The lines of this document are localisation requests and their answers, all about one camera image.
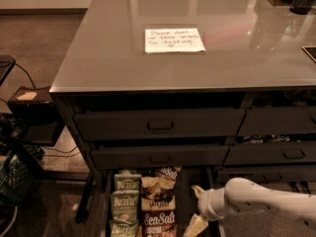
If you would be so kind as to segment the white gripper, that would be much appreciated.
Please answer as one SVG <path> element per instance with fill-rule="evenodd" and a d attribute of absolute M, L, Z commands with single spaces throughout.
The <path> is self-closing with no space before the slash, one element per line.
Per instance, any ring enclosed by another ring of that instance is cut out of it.
<path fill-rule="evenodd" d="M 198 237 L 208 226 L 208 221 L 223 219 L 227 211 L 224 189 L 205 191 L 198 185 L 192 185 L 192 190 L 198 198 L 197 209 L 201 216 L 197 214 L 192 216 L 183 237 Z"/>

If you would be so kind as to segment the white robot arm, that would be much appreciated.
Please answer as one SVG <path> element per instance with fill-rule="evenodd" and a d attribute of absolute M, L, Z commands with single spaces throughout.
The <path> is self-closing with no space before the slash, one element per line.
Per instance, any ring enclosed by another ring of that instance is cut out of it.
<path fill-rule="evenodd" d="M 198 214 L 191 218 L 183 237 L 198 237 L 209 222 L 226 216 L 270 211 L 296 220 L 310 229 L 316 224 L 316 196 L 265 188 L 245 178 L 232 178 L 223 188 L 204 190 L 193 185 Z"/>

